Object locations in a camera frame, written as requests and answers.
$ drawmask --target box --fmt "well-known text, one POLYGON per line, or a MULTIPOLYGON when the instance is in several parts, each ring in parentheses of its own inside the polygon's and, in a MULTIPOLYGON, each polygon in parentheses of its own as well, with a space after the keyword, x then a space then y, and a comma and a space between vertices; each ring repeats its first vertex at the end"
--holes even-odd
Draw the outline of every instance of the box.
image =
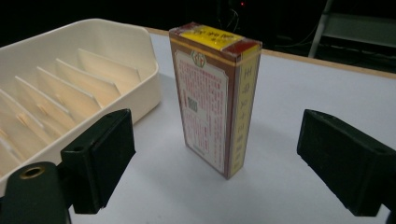
POLYGON ((169 37, 185 143, 229 179, 245 160, 262 42, 196 22, 169 37))
POLYGON ((89 19, 0 48, 0 197, 7 179, 60 151, 112 111, 133 123, 162 99, 149 32, 89 19))

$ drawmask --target box label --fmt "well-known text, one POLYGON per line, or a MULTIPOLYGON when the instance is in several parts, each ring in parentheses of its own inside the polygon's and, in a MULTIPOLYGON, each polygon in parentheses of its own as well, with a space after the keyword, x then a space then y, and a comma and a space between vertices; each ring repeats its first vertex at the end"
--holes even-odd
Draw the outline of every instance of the box label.
POLYGON ((224 173, 228 77, 196 51, 175 53, 186 142, 224 173))
MULTIPOLYGON (((242 58, 251 57, 258 47, 248 49, 242 58)), ((233 126, 233 148, 231 175, 234 175, 243 165, 248 142, 248 130, 251 117, 251 107, 257 78, 257 63, 259 56, 250 58, 240 66, 238 99, 236 103, 235 125, 233 126)))
POLYGON ((182 33, 181 36, 217 50, 222 50, 244 38, 241 35, 235 35, 205 25, 188 30, 182 33))

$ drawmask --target black bracket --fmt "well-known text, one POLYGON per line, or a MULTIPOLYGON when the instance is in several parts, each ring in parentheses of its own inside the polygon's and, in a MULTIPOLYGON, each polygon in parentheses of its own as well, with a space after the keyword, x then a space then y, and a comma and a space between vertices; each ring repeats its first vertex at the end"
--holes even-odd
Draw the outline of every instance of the black bracket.
POLYGON ((356 217, 396 211, 396 151, 342 120, 304 112, 297 153, 356 217))
POLYGON ((58 166, 37 162, 9 177, 0 224, 71 223, 71 205, 77 214, 96 214, 134 154, 131 111, 103 116, 61 151, 58 166))

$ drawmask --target box logo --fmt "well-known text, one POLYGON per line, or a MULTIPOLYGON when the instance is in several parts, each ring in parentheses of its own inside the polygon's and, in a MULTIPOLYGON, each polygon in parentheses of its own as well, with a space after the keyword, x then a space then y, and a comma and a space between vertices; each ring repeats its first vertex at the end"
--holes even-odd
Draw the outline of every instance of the box logo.
POLYGON ((205 58, 204 54, 193 50, 191 52, 191 57, 192 57, 192 60, 194 61, 195 65, 197 65, 198 67, 202 68, 205 66, 206 58, 205 58))

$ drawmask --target dark background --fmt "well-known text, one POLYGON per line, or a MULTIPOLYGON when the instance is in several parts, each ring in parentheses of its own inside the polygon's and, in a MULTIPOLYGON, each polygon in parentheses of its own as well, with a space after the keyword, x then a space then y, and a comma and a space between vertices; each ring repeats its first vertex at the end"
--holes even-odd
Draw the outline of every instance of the dark background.
MULTIPOLYGON (((334 0, 332 11, 396 20, 393 2, 334 0)), ((326 0, 9 1, 0 4, 0 47, 71 22, 100 18, 162 30, 196 21, 259 39, 265 49, 307 56, 325 5, 326 0)), ((331 38, 322 41, 327 46, 335 43, 395 55, 394 49, 331 38)))

